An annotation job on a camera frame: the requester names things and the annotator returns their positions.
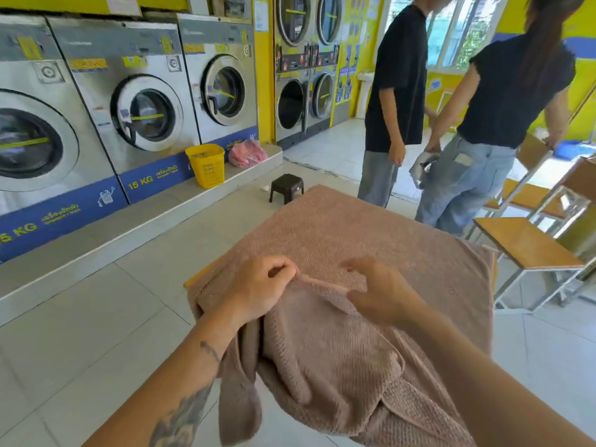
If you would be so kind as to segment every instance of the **dark hair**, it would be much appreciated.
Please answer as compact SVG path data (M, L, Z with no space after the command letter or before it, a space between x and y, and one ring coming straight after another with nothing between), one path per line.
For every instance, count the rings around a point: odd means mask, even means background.
M528 52L521 62L521 76L526 85L539 88L551 60L560 56L562 25L584 0L528 0L527 14L534 20L527 34L530 38Z

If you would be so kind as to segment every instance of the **tattooed arm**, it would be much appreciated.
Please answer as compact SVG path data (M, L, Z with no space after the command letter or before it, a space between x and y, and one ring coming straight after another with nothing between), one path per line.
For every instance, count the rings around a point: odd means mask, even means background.
M298 272L283 256L245 262L219 306L83 447L190 447L229 343L243 324L271 310Z

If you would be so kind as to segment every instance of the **brown towel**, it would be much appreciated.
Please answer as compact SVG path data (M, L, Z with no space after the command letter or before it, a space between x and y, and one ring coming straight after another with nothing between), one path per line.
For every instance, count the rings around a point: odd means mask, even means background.
M363 279L337 267L375 255L484 351L492 334L490 254L445 233L314 187L222 256L189 289L198 318L240 263L285 254L311 278L292 282L265 317L229 346L220 375L220 438L230 445L260 426L256 373L285 412L324 433L371 446L466 446L473 441L436 371L404 333L365 322L345 299ZM317 279L332 284L325 284Z

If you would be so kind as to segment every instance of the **yellow plastic basket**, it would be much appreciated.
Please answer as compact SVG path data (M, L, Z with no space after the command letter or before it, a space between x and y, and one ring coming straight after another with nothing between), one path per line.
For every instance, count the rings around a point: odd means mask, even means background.
M217 144L201 144L186 149L186 155L201 187L213 188L225 181L224 154L224 149Z

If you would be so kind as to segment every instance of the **small black stool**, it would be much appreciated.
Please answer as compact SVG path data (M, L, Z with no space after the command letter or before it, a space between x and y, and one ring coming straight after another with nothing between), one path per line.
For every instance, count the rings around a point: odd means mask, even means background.
M275 191L284 195L284 205L286 205L288 202L292 202L294 193L300 190L302 190L302 194L304 194L304 182L302 179L293 174L284 174L271 182L269 202L273 202L273 192Z

